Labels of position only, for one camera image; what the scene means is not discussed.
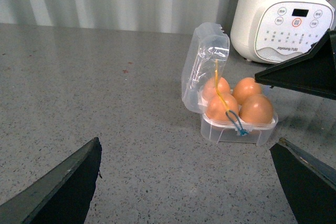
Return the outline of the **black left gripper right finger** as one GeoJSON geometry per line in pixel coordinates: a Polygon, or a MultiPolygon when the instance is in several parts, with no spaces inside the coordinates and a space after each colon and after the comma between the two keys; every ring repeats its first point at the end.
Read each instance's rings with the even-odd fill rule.
{"type": "Polygon", "coordinates": [[[335,169],[285,138],[270,152],[297,223],[335,223],[335,169]]]}

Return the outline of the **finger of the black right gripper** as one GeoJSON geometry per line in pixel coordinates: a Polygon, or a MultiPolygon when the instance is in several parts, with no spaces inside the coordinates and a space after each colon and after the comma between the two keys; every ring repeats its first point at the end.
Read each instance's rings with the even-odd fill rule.
{"type": "Polygon", "coordinates": [[[335,31],[327,30],[305,54],[256,73],[255,81],[335,100],[335,31]]]}

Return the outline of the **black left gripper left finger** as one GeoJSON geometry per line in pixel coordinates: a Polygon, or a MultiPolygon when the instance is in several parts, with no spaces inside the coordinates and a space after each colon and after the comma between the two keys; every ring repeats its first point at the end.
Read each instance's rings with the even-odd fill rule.
{"type": "Polygon", "coordinates": [[[102,155],[95,137],[1,205],[1,223],[84,223],[102,155]]]}

